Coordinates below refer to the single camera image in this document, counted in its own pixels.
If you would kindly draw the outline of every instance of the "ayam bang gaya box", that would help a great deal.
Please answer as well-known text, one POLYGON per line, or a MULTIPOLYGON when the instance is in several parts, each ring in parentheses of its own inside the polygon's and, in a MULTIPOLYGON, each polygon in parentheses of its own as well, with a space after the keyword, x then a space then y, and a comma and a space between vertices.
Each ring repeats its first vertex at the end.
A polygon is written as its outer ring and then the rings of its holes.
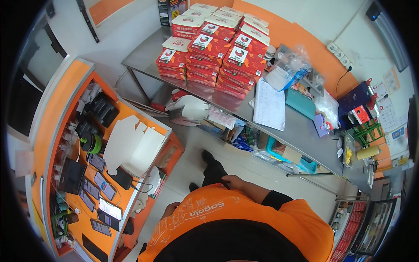
POLYGON ((215 65, 222 65, 222 60, 230 46, 231 44, 226 41, 200 34, 188 45, 188 52, 192 56, 202 58, 215 65))

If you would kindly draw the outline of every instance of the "plastic bag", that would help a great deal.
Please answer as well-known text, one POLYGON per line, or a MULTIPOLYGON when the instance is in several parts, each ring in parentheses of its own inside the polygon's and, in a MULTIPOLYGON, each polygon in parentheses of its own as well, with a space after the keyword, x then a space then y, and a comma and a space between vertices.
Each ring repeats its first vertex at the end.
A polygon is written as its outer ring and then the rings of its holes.
POLYGON ((338 108, 339 103, 325 90, 324 96, 315 96, 316 114, 323 112, 327 117, 327 123, 331 129, 339 127, 338 108))
POLYGON ((271 67, 264 79, 273 88, 282 91, 300 82, 311 70, 307 52, 304 46, 299 45, 286 51, 271 67))

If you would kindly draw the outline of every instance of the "paper sheet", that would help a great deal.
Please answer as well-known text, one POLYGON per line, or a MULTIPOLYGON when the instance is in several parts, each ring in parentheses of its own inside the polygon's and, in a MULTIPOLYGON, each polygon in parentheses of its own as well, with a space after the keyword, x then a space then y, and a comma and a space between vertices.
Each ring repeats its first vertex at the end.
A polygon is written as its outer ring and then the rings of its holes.
POLYGON ((284 131, 285 94, 271 87, 263 78, 256 85, 253 121, 284 131))

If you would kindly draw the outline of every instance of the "logo sticker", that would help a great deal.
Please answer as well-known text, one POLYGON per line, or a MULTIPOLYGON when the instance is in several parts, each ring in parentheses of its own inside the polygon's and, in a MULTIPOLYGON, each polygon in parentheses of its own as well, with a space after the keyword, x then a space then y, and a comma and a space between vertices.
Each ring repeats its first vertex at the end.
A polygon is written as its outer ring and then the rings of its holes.
POLYGON ((253 40, 252 38, 247 37, 247 36, 245 36, 245 35, 243 35, 243 34, 240 34, 240 35, 237 37, 237 40, 235 41, 235 43, 240 44, 240 45, 242 45, 242 46, 244 46, 244 47, 246 48, 246 47, 248 47, 248 46, 249 46, 249 44, 250 44, 250 42, 251 42, 252 40, 253 40))
POLYGON ((207 24, 202 30, 208 33, 215 33, 215 31, 219 28, 219 26, 213 25, 213 24, 207 24))
POLYGON ((200 34, 198 38, 194 41, 194 44, 199 47, 203 47, 201 48, 201 50, 204 50, 207 47, 207 45, 211 42, 212 39, 213 37, 200 34))
POLYGON ((165 61, 170 61, 170 59, 172 59, 172 56, 174 56, 175 53, 176 53, 176 50, 166 49, 161 55, 160 59, 165 60, 165 61))
POLYGON ((233 59, 234 61, 239 62, 238 66, 241 66, 244 63, 244 59, 247 56, 247 51, 239 47, 233 47, 231 54, 228 58, 233 59))

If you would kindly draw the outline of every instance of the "cardboard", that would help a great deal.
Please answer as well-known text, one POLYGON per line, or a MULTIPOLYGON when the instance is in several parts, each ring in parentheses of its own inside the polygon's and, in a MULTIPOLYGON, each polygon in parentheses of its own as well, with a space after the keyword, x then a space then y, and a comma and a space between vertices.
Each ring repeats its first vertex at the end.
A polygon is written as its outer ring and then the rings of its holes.
POLYGON ((116 175, 116 169, 122 166, 140 178, 162 148, 165 136, 139 121, 131 115, 116 122, 103 153, 109 174, 116 175))
POLYGON ((196 34, 203 23, 203 17, 180 15, 172 20, 172 29, 196 34))
POLYGON ((214 38, 230 42, 234 37, 235 31, 205 22, 198 30, 197 34, 205 34, 207 36, 212 36, 214 38))

